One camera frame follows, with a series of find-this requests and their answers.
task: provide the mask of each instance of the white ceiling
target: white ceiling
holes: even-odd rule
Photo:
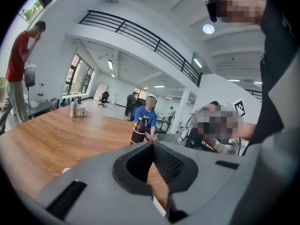
[[[101,73],[107,75],[113,73],[117,79],[133,84],[140,89],[149,87],[145,91],[157,96],[181,98],[184,87],[170,78],[169,75],[158,71],[157,68],[100,43],[77,38],[74,38],[74,43],[94,60]],[[108,60],[113,63],[113,70],[109,68]],[[155,85],[164,85],[165,88],[154,88]],[[195,95],[191,92],[189,100],[195,102],[195,99]]]
[[[208,47],[214,59],[218,74],[226,79],[253,79],[261,81],[260,56],[264,51],[265,36],[258,26],[238,27],[231,23],[212,23],[205,2],[207,0],[151,0],[174,13]],[[215,32],[211,35],[203,32],[203,26],[211,24]],[[238,83],[243,88],[257,90],[256,86]]]

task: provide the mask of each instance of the black metal railing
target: black metal railing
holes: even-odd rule
[[[246,91],[248,91],[251,95],[253,95],[255,98],[257,98],[260,102],[263,101],[263,93],[260,91],[255,91],[255,90],[249,90],[249,89],[245,89]]]
[[[93,10],[89,10],[79,24],[111,30],[139,42],[165,58],[199,87],[200,72],[196,71],[176,49],[148,29],[127,19]]]

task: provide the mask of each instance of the virtual reality headset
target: virtual reality headset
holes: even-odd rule
[[[224,20],[225,16],[222,15],[221,0],[208,0],[205,5],[213,23],[217,21],[217,17],[222,18],[222,21]]]

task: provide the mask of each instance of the office chair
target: office chair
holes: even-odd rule
[[[102,105],[103,107],[107,107],[106,105],[104,105],[104,103],[107,103],[108,97],[109,97],[108,92],[102,93],[102,97],[99,97],[101,103],[99,103],[98,106]]]

